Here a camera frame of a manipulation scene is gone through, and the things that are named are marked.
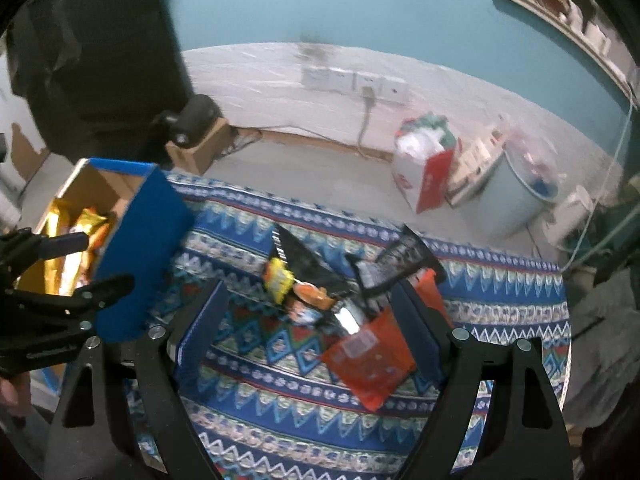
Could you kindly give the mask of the yellow orange chips bag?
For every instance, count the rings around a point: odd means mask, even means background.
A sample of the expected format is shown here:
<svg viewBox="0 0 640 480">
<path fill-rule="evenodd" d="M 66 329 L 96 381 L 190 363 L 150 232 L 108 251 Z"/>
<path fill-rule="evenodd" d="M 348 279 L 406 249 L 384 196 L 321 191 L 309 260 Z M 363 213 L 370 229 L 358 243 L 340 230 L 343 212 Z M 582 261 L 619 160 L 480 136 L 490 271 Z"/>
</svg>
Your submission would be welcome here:
<svg viewBox="0 0 640 480">
<path fill-rule="evenodd" d="M 69 278 L 75 281 L 86 278 L 93 261 L 98 255 L 98 250 L 111 231 L 112 218 L 109 214 L 102 216 L 92 207 L 84 208 L 72 227 L 73 232 L 84 232 L 88 235 L 88 247 L 83 252 L 69 255 L 65 258 L 64 271 Z"/>
</svg>

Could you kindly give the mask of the yellow long snack bag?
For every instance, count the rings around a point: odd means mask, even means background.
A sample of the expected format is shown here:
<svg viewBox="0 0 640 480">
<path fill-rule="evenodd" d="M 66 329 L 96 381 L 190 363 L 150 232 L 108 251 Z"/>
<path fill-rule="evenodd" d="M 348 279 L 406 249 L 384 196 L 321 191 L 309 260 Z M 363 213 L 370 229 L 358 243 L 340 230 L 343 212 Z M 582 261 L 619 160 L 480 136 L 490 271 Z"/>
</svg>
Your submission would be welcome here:
<svg viewBox="0 0 640 480">
<path fill-rule="evenodd" d="M 115 220 L 114 212 L 97 206 L 75 206 L 62 198 L 52 200 L 38 230 L 23 228 L 12 232 L 43 238 L 36 248 L 39 259 L 16 280 L 17 289 L 70 297 L 76 289 L 88 285 Z"/>
</svg>

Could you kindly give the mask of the orange red snack bag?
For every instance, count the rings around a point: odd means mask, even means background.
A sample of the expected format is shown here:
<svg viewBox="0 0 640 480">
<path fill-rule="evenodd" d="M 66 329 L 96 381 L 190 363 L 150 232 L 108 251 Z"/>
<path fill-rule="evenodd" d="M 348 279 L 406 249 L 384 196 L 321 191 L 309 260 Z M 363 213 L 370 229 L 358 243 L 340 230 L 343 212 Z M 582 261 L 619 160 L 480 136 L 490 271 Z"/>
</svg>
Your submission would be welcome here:
<svg viewBox="0 0 640 480">
<path fill-rule="evenodd" d="M 444 380 L 454 328 L 438 289 L 445 276 L 428 268 L 416 284 L 397 283 L 381 314 L 323 352 L 321 362 L 366 410 L 382 408 L 416 370 L 435 386 Z"/>
</svg>

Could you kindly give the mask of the black yellow snack bag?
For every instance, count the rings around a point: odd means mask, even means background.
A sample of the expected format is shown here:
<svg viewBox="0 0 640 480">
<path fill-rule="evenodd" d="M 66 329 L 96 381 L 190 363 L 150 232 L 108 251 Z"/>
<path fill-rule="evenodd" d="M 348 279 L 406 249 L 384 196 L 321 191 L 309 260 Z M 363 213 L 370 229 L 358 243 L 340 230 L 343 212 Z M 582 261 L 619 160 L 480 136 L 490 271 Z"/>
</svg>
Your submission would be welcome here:
<svg viewBox="0 0 640 480">
<path fill-rule="evenodd" d="M 262 284 L 273 304 L 297 326 L 328 322 L 338 304 L 354 296 L 347 278 L 284 226 L 276 224 L 271 239 Z"/>
</svg>

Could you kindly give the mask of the black text snack bag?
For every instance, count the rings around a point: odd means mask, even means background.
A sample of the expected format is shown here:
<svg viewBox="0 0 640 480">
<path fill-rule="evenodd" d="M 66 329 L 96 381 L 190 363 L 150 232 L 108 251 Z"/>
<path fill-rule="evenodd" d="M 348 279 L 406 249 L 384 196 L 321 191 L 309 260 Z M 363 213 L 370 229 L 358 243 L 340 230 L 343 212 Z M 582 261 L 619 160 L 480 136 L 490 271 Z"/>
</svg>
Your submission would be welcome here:
<svg viewBox="0 0 640 480">
<path fill-rule="evenodd" d="M 387 294 L 396 283 L 423 269 L 435 272 L 437 285 L 447 279 L 447 272 L 440 261 L 420 235 L 406 224 L 402 226 L 399 236 L 374 259 L 352 254 L 346 254 L 345 259 L 352 268 L 364 302 Z"/>
</svg>

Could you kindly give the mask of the blue cardboard storage box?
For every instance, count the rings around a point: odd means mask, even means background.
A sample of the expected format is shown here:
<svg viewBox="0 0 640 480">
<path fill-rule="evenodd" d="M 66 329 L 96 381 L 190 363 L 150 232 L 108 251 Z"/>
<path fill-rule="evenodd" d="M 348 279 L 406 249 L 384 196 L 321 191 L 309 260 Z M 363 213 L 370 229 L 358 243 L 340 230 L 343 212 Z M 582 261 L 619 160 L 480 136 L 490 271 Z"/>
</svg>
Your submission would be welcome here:
<svg viewBox="0 0 640 480">
<path fill-rule="evenodd" d="M 96 332 L 108 342 L 137 338 L 194 215 L 160 167 L 146 162 L 83 159 L 55 198 L 114 212 L 115 224 L 99 251 L 90 282 L 131 274 L 134 290 L 98 313 Z"/>
</svg>

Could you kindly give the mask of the blue patterned table cloth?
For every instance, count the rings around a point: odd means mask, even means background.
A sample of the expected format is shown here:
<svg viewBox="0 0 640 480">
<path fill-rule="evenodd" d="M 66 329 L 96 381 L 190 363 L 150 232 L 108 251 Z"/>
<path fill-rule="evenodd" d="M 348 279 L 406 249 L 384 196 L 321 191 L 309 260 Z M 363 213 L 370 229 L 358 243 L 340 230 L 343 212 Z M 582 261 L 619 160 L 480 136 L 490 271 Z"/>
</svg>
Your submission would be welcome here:
<svg viewBox="0 0 640 480">
<path fill-rule="evenodd" d="M 166 318 L 209 278 L 228 288 L 229 311 L 196 375 L 180 394 L 210 458 L 227 479 L 389 479 L 412 450 L 437 392 L 411 373 L 376 412 L 322 363 L 330 338 L 271 307 L 260 270 L 271 232 L 285 226 L 333 269 L 348 255 L 372 258 L 398 237 L 398 223 L 357 216 L 172 172 L 168 181 L 193 212 L 169 267 L 155 314 Z M 537 337 L 555 396 L 570 376 L 570 315 L 557 264 L 427 237 L 444 266 L 440 286 L 452 320 L 479 340 Z"/>
</svg>

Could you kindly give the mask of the grey cloth pile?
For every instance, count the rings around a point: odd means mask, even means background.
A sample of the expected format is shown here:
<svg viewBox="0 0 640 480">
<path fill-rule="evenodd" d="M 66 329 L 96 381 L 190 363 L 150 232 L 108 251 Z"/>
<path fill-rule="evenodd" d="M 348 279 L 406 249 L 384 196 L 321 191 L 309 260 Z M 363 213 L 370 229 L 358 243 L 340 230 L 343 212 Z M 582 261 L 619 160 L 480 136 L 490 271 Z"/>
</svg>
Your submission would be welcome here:
<svg viewBox="0 0 640 480">
<path fill-rule="evenodd" d="M 570 309 L 572 365 L 563 415 L 582 428 L 603 424 L 639 374 L 639 268 L 611 276 Z"/>
</svg>

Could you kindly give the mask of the black cylinder device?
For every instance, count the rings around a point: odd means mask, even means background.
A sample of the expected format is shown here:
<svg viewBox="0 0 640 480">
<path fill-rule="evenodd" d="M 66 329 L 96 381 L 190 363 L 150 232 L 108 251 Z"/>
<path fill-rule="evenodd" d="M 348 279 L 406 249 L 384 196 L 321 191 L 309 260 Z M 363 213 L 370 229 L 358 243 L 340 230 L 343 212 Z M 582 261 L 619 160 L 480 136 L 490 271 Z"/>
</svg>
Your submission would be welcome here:
<svg viewBox="0 0 640 480">
<path fill-rule="evenodd" d="M 205 94 L 194 94 L 169 126 L 170 140 L 179 148 L 193 148 L 222 117 L 219 105 Z"/>
</svg>

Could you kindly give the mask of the black hanging cloth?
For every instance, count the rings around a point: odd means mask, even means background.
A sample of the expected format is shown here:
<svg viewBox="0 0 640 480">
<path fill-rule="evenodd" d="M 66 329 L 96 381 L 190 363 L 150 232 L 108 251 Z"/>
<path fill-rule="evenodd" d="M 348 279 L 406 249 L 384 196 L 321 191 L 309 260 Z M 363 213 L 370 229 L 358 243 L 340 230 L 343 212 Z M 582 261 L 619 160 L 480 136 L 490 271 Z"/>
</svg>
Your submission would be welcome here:
<svg viewBox="0 0 640 480">
<path fill-rule="evenodd" d="M 193 93 L 167 0 L 27 0 L 6 45 L 11 89 L 51 152 L 166 159 L 157 119 Z"/>
</svg>

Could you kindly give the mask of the light blue trash bin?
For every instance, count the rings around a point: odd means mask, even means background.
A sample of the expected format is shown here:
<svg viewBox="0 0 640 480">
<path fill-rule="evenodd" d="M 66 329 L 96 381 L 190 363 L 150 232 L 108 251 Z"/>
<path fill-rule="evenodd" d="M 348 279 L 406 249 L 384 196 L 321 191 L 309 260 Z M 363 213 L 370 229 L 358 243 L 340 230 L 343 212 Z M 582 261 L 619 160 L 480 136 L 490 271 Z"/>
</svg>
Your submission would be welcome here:
<svg viewBox="0 0 640 480">
<path fill-rule="evenodd" d="M 480 230 L 490 240 L 511 237 L 556 203 L 560 183 L 553 145 L 541 136 L 511 134 L 480 193 Z"/>
</svg>

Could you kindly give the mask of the white flat boxes stack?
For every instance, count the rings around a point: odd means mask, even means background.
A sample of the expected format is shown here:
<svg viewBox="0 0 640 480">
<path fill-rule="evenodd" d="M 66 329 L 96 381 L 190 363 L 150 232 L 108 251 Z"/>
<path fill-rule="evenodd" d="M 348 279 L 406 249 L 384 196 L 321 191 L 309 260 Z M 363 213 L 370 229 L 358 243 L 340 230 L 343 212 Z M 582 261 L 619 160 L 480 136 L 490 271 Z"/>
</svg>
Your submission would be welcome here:
<svg viewBox="0 0 640 480">
<path fill-rule="evenodd" d="M 509 126 L 499 120 L 473 140 L 460 142 L 445 194 L 452 208 L 470 200 L 483 187 L 500 162 L 508 136 Z"/>
</svg>

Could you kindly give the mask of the red white paper bag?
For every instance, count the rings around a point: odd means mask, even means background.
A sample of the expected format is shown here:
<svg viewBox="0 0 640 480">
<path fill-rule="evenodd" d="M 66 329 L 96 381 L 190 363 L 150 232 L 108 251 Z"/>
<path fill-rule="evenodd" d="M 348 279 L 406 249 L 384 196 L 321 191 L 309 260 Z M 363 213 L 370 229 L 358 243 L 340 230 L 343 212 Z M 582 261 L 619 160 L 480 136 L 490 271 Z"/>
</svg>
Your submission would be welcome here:
<svg viewBox="0 0 640 480">
<path fill-rule="evenodd" d="M 442 206 L 460 148 L 445 116 L 427 113 L 402 122 L 395 136 L 392 176 L 413 212 Z"/>
</svg>

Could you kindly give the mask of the white wall socket strip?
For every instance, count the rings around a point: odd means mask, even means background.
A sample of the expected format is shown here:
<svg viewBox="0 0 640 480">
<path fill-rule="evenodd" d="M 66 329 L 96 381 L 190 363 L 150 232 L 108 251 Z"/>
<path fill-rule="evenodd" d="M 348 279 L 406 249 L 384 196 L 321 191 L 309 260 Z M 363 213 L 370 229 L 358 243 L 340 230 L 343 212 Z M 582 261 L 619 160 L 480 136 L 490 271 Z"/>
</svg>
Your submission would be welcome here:
<svg viewBox="0 0 640 480">
<path fill-rule="evenodd" d="M 392 76 L 336 67 L 304 66 L 300 82 L 309 90 L 337 92 L 344 96 L 373 96 L 375 100 L 400 105 L 409 102 L 409 85 Z"/>
</svg>

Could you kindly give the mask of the wooden wall shelf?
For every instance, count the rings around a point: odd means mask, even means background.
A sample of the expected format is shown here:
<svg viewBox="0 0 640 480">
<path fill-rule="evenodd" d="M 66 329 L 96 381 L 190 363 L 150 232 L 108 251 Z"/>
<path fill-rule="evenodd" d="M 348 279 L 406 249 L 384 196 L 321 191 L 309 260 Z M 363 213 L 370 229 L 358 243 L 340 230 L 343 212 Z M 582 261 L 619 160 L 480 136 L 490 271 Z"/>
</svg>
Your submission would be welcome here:
<svg viewBox="0 0 640 480">
<path fill-rule="evenodd" d="M 639 65 L 622 30 L 597 0 L 508 0 L 584 51 L 628 98 L 639 99 Z"/>
</svg>

